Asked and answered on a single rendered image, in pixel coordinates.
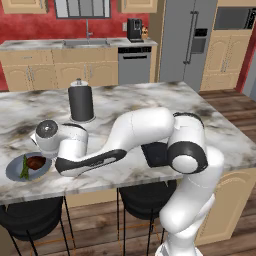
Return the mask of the steel tap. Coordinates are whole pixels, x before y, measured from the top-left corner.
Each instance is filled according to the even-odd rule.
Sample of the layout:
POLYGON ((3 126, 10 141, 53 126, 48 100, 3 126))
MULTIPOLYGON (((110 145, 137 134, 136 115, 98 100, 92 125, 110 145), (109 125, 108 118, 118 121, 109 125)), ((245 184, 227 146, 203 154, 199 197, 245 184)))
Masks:
POLYGON ((93 32, 89 31, 89 21, 86 19, 86 39, 87 41, 90 40, 90 36, 93 35, 93 32))

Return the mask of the black tray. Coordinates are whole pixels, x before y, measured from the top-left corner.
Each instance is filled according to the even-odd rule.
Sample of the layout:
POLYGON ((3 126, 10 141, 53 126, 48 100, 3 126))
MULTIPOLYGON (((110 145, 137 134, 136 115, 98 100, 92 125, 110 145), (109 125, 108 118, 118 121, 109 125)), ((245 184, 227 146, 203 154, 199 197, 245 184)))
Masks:
POLYGON ((168 144, 163 142, 153 142, 141 146, 147 164, 150 168, 169 166, 168 144))

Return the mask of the black round bar stool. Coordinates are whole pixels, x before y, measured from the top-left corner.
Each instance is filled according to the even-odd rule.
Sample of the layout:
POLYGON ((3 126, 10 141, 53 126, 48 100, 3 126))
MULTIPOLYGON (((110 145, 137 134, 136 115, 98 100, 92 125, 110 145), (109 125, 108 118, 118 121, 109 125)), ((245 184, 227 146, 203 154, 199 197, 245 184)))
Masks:
POLYGON ((123 209, 123 256, 126 256, 126 213, 140 220, 147 220, 148 240, 150 247, 154 221, 159 217, 161 209, 168 202, 177 188, 176 180, 156 182, 136 186, 118 188, 117 199, 122 199, 123 209))
POLYGON ((66 197, 54 197, 28 202, 0 205, 0 225, 7 230, 19 256, 15 239, 30 243, 34 256, 39 256, 35 241, 47 236, 58 224, 69 254, 69 246, 62 221, 62 205, 68 208, 66 197))

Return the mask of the beige tall cupboard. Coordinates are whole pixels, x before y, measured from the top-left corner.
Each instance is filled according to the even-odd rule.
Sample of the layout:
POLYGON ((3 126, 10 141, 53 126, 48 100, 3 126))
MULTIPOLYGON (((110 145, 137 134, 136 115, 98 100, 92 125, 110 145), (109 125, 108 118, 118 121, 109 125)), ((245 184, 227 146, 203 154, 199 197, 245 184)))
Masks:
POLYGON ((201 82, 201 91, 236 87, 250 30, 213 30, 201 82))

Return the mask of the beige base cupboard run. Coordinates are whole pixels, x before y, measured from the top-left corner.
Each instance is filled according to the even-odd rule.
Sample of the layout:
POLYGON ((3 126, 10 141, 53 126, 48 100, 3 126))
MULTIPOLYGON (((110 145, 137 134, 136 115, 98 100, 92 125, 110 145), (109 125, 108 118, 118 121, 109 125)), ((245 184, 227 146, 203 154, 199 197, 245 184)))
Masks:
POLYGON ((77 78, 90 86, 118 83, 116 48, 4 51, 0 61, 10 91, 68 88, 77 78))

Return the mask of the black coffee machine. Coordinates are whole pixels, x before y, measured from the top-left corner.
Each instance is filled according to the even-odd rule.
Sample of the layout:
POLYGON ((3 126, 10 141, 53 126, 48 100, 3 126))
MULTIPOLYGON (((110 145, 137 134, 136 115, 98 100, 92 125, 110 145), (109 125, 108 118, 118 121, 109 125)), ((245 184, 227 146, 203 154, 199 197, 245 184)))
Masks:
POLYGON ((127 38, 131 43, 142 42, 142 20, 138 18, 127 19, 127 38))

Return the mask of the black canister with white lid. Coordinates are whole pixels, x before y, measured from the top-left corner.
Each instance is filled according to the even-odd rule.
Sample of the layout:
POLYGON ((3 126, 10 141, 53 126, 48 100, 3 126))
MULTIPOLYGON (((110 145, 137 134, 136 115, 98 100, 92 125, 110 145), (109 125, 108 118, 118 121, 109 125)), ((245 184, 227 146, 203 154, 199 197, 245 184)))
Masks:
POLYGON ((77 78, 68 88, 71 119, 90 122, 95 118, 92 89, 86 81, 77 78))

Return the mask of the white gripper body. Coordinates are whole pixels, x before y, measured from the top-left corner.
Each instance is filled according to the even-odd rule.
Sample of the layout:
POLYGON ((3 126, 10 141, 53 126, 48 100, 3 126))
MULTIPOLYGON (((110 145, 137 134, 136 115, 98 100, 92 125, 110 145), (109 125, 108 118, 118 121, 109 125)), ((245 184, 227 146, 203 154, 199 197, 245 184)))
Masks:
POLYGON ((31 136, 30 136, 30 139, 32 140, 32 142, 38 147, 38 149, 40 150, 40 152, 42 153, 42 155, 46 158, 50 158, 50 159, 53 159, 56 157, 56 151, 46 151, 44 149, 41 149, 39 147, 39 145, 37 144, 36 142, 36 136, 35 136, 35 133, 33 133, 31 136))

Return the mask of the brown steak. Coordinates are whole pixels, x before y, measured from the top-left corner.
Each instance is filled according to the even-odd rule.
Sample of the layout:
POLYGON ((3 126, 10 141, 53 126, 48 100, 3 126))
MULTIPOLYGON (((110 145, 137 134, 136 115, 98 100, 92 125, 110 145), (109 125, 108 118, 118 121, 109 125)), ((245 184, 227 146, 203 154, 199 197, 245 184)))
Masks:
POLYGON ((40 169, 46 162, 46 158, 42 156, 32 156, 27 159, 27 166, 30 169, 40 169))

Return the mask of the beige wall cupboard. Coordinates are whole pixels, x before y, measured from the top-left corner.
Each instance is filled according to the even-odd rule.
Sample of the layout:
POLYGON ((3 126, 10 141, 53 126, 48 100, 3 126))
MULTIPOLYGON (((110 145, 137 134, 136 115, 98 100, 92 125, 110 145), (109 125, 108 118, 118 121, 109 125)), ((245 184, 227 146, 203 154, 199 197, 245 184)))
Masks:
POLYGON ((156 13, 158 0, 118 0, 120 13, 156 13))
POLYGON ((46 14, 48 0, 1 0, 5 14, 46 14))

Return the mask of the grey microwave oven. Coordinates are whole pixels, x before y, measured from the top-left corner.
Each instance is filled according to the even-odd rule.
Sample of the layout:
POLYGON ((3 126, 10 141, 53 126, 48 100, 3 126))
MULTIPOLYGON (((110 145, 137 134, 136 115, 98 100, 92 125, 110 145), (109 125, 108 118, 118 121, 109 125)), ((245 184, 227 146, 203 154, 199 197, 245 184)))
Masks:
POLYGON ((215 30, 250 30, 256 18, 256 7, 219 7, 215 30))

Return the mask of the beige island cupboard door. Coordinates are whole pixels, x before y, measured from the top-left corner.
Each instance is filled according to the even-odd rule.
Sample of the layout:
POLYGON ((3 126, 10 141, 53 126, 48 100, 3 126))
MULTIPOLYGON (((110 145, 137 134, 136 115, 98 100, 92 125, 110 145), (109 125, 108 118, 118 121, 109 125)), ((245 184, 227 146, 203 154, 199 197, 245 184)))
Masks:
POLYGON ((216 189, 215 202, 200 226, 195 245, 230 239, 256 183, 256 168, 223 174, 216 189))

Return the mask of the grey dishwasher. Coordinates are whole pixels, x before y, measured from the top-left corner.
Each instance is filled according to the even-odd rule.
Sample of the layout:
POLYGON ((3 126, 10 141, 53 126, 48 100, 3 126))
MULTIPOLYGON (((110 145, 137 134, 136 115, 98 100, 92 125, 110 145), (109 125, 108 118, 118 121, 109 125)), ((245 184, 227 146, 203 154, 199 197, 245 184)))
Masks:
POLYGON ((118 48, 118 83, 148 83, 150 78, 151 46, 118 48))

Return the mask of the steel sink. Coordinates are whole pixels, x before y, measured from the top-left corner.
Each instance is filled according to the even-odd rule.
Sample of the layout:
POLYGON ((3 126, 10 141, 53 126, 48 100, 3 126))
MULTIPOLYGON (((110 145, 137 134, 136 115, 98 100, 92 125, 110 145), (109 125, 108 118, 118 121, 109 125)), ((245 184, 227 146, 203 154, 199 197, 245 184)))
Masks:
POLYGON ((106 46, 109 45, 107 39, 95 39, 95 40, 82 40, 82 39, 69 39, 63 40, 63 45, 67 47, 76 46, 106 46))

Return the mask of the grey fridge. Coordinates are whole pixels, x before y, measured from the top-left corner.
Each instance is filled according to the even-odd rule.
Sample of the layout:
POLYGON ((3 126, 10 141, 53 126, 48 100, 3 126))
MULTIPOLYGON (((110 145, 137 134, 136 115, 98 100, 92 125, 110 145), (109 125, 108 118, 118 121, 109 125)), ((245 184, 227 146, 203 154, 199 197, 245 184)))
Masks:
POLYGON ((159 80, 199 92, 217 0, 166 0, 159 80))

